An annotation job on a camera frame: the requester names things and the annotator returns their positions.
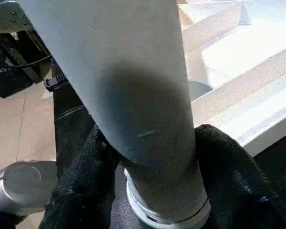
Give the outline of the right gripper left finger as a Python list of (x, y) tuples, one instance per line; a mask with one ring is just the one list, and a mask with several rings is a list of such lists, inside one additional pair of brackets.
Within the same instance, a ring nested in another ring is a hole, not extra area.
[(95, 125), (64, 171), (45, 208), (41, 229), (108, 229), (115, 199), (117, 151)]

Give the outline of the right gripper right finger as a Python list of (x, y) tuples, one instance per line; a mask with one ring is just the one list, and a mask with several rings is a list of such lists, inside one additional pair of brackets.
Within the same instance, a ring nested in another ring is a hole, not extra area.
[(286, 203), (255, 160), (229, 135), (196, 127), (196, 157), (211, 205), (205, 229), (286, 229)]

